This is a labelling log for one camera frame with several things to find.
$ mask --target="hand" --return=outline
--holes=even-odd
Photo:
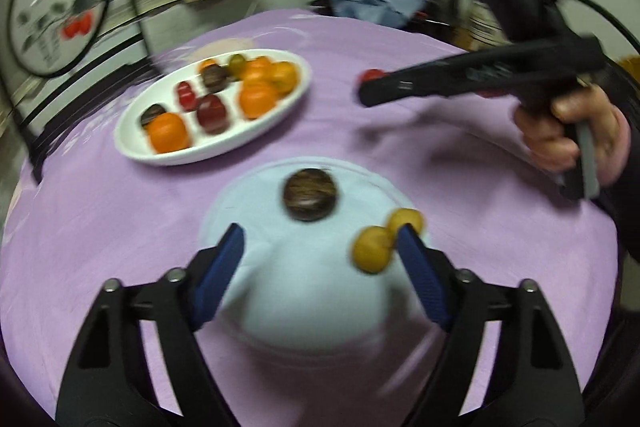
[[[621,122],[626,123],[626,120],[620,110],[609,102],[602,88],[585,87],[556,98],[552,101],[551,113],[553,116],[533,115],[519,107],[513,115],[513,121],[522,131],[523,142],[529,148],[533,162],[551,172],[563,172],[575,167],[580,150],[574,141],[564,137],[562,124],[588,120],[593,133],[598,177],[609,181],[608,178],[612,177],[609,172],[610,160],[613,156],[619,156],[614,155],[614,151],[620,142]],[[613,173],[614,178],[618,177],[623,166],[615,167],[618,172]]]

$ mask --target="yellow fruit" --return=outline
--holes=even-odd
[[[233,57],[231,57],[229,63],[226,65],[226,68],[231,72],[236,80],[239,80],[245,66],[246,58],[244,58],[244,55],[237,53]]]
[[[414,227],[418,235],[422,233],[424,229],[424,217],[422,217],[419,210],[415,210],[414,208],[398,208],[398,210],[393,211],[386,220],[386,229],[395,241],[398,230],[407,224]]]
[[[383,227],[367,227],[351,247],[353,264],[366,273],[380,273],[391,262],[393,240]]]
[[[271,67],[271,78],[269,79],[273,87],[276,88],[279,97],[284,98],[291,91],[296,89],[300,82],[298,70],[291,62],[276,62]]]

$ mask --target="orange fruit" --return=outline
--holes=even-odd
[[[156,116],[146,126],[146,133],[149,136],[151,147],[159,154],[191,147],[187,126],[180,115],[174,112],[166,112]]]
[[[269,57],[265,57],[264,55],[254,58],[254,60],[249,60],[249,62],[247,63],[250,68],[268,68],[272,64],[273,61]]]
[[[269,81],[281,98],[296,89],[300,81],[298,70],[291,62],[276,62],[271,67],[270,73]]]
[[[262,68],[260,66],[254,68],[244,68],[244,71],[240,75],[242,80],[242,87],[253,86],[254,84],[262,84],[269,80],[270,69]]]
[[[198,74],[202,74],[202,70],[204,68],[208,68],[209,66],[213,66],[214,64],[217,64],[217,62],[213,58],[207,58],[207,60],[203,60],[198,65]]]
[[[257,82],[250,86],[242,85],[238,95],[238,105],[249,120],[255,120],[276,107],[278,93],[270,84]]]

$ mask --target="red cherry tomato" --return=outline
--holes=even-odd
[[[193,92],[193,87],[186,80],[180,82],[177,86],[175,86],[175,90],[177,92]]]
[[[359,83],[369,82],[385,75],[386,73],[382,70],[367,70],[358,77],[358,81]]]
[[[78,17],[78,32],[81,35],[87,35],[91,31],[94,25],[94,15],[91,10],[84,12],[83,15]]]
[[[228,126],[225,104],[215,94],[206,94],[198,101],[196,118],[209,134],[222,132]]]
[[[178,95],[178,103],[183,111],[195,111],[198,107],[198,97],[188,82],[180,82],[175,86],[175,92]]]
[[[69,17],[64,26],[62,26],[62,36],[65,39],[74,38],[80,31],[80,23],[75,17]]]

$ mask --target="table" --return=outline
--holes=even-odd
[[[430,221],[434,243],[487,282],[540,282],[584,386],[602,343],[617,270],[616,230],[596,206],[562,201],[546,174],[523,159],[510,123],[514,100],[407,99],[364,109],[354,78],[458,50],[427,36],[301,10],[265,12],[158,57],[167,71],[214,47],[286,49],[314,71],[309,96],[283,124],[218,158],[152,168],[120,156],[118,115],[132,88],[82,122],[47,160],[36,187],[24,169],[0,258],[0,323],[10,361],[51,414],[66,357],[101,283],[155,280],[185,266],[202,218],[222,187],[266,162],[330,156],[389,179]],[[410,317],[348,353],[293,361],[227,334],[223,317],[196,336],[243,426],[396,426],[427,378],[443,335]],[[162,404],[176,410],[159,368],[157,339],[144,327]],[[490,328],[465,409],[488,381]]]

